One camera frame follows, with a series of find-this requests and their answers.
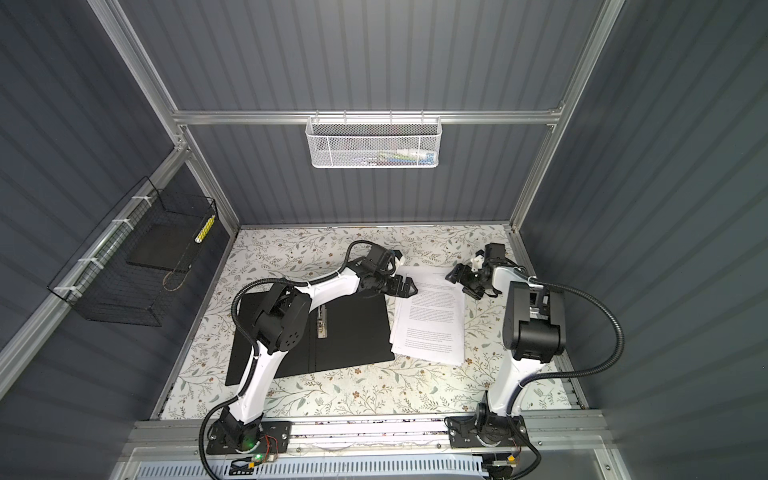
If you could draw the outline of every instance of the black folder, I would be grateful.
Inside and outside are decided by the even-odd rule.
[[[251,319],[266,292],[248,293],[240,301],[240,318]],[[341,296],[325,304],[327,337],[317,338],[318,309],[310,312],[304,336],[280,363],[275,378],[323,372],[395,359],[389,343],[389,319],[384,296],[368,291]],[[243,376],[250,344],[235,331],[225,385]]]

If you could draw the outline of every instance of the paper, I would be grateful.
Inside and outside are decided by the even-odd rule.
[[[413,278],[419,293],[395,299],[392,351],[432,362],[464,362],[464,293],[445,279],[451,268],[401,266],[397,273]]]

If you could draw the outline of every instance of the aluminum frame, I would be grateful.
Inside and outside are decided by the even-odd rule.
[[[541,182],[544,180],[552,158],[557,153],[558,146],[563,139],[568,124],[571,122],[574,111],[581,100],[589,78],[592,76],[594,66],[600,58],[600,53],[603,51],[603,47],[608,40],[608,36],[611,34],[611,30],[613,30],[622,7],[624,7],[624,0],[605,0],[601,6],[600,14],[594,23],[584,50],[581,52],[574,73],[571,76],[571,81],[565,89],[560,121],[551,128],[541,143],[541,148],[531,167],[531,172],[525,180],[523,191],[520,193],[515,210],[509,219],[509,223],[514,231],[520,230],[525,217],[528,215],[528,210],[530,210],[533,204],[533,200],[536,197],[538,188],[541,186]]]
[[[544,111],[176,111],[181,125],[304,125],[308,118],[324,122],[388,123],[414,116],[440,118],[443,124],[546,124],[560,121],[559,110]]]
[[[115,219],[127,217],[143,201],[137,197],[148,195],[153,190],[153,184],[157,188],[165,187],[189,156],[190,152],[186,147],[175,147],[149,178],[150,181],[144,182],[134,197],[115,215]],[[118,222],[110,222],[109,226],[85,251],[83,257],[92,257],[118,227]],[[84,262],[77,262],[65,275],[61,284],[70,284],[80,276],[84,268]],[[50,293],[22,325],[21,329],[8,341],[5,348],[0,351],[0,399],[11,388],[70,310],[71,307],[68,303]]]
[[[222,190],[210,165],[206,162],[192,133],[181,127],[173,119],[172,113],[177,110],[174,99],[170,96],[157,69],[154,67],[149,54],[141,44],[136,31],[125,15],[118,0],[88,0],[91,10],[109,35],[112,44],[118,50],[128,70],[139,84],[141,91],[149,101],[154,113],[163,125],[166,133],[175,144],[190,145],[194,157],[187,162],[187,167],[197,180],[200,189],[206,197],[216,200],[221,223],[234,235],[240,226],[240,220]]]
[[[273,419],[293,423],[286,456],[402,455],[507,452],[508,447],[450,449],[443,419],[467,412],[402,415],[314,416]],[[524,414],[531,441],[540,450],[616,448],[600,410],[531,410]],[[136,422],[119,462],[131,459],[197,458],[201,420]]]
[[[451,222],[351,222],[351,223],[271,223],[267,225],[242,225],[241,230],[264,230],[273,228],[355,228],[355,227],[439,227],[453,225],[499,225],[508,227],[503,220],[491,220],[487,222],[477,221],[451,221]]]

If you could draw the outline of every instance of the wall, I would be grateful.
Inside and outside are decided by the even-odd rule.
[[[85,2],[0,2],[0,347],[172,143]]]
[[[440,165],[311,165],[304,127],[194,126],[243,224],[509,221],[544,125],[446,125]]]
[[[86,2],[0,2],[4,346],[46,283],[172,147]],[[186,168],[168,186],[200,194]],[[70,313],[0,400],[0,478],[107,478],[151,413],[227,245],[209,234],[161,328]]]
[[[630,2],[522,229],[627,349],[584,380],[633,478],[764,476],[768,3]],[[568,304],[577,367],[607,322]]]
[[[556,108],[599,6],[123,2],[180,110],[237,111]],[[437,168],[372,172],[311,167],[302,127],[192,127],[243,224],[508,220],[544,129],[446,126]]]

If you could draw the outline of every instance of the table surface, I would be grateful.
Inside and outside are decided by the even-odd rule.
[[[338,268],[354,240],[401,250],[406,265],[466,263],[491,242],[506,244],[512,258],[502,225],[241,230],[161,418],[199,419],[235,394],[237,386],[224,385],[234,336],[229,310],[243,285],[268,276],[322,276]],[[386,298],[391,324],[395,302]],[[391,362],[275,379],[266,416],[472,412],[501,364],[504,309],[503,298],[466,297],[460,366],[397,355]],[[555,370],[550,364],[544,371]],[[535,382],[524,393],[523,409],[570,408],[559,379]]]

